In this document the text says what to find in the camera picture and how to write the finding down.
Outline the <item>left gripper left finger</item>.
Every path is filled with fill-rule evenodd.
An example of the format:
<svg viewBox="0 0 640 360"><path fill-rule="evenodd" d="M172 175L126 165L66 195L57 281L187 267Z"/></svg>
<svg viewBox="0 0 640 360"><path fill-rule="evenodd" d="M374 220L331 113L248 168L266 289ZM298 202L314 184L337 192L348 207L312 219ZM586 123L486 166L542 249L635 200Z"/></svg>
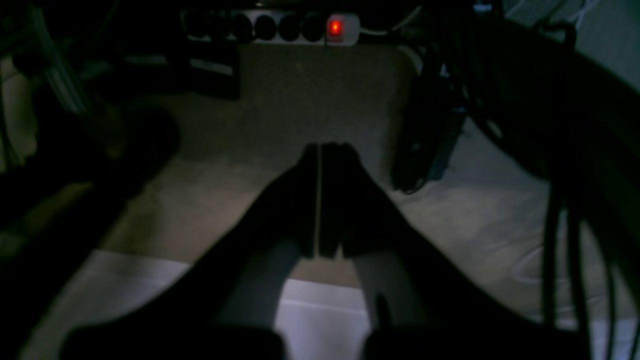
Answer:
<svg viewBox="0 0 640 360"><path fill-rule="evenodd" d="M285 360L285 282L314 251L319 148L306 146L176 283L115 320L74 330L62 360Z"/></svg>

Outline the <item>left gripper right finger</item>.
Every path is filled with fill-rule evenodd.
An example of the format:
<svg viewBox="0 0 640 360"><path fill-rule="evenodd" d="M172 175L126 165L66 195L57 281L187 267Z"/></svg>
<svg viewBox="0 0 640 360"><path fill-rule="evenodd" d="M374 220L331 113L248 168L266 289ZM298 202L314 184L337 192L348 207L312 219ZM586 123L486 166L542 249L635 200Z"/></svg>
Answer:
<svg viewBox="0 0 640 360"><path fill-rule="evenodd" d="M348 144L320 148L318 253L341 252L371 323L362 360L586 360L575 330L526 319L414 228Z"/></svg>

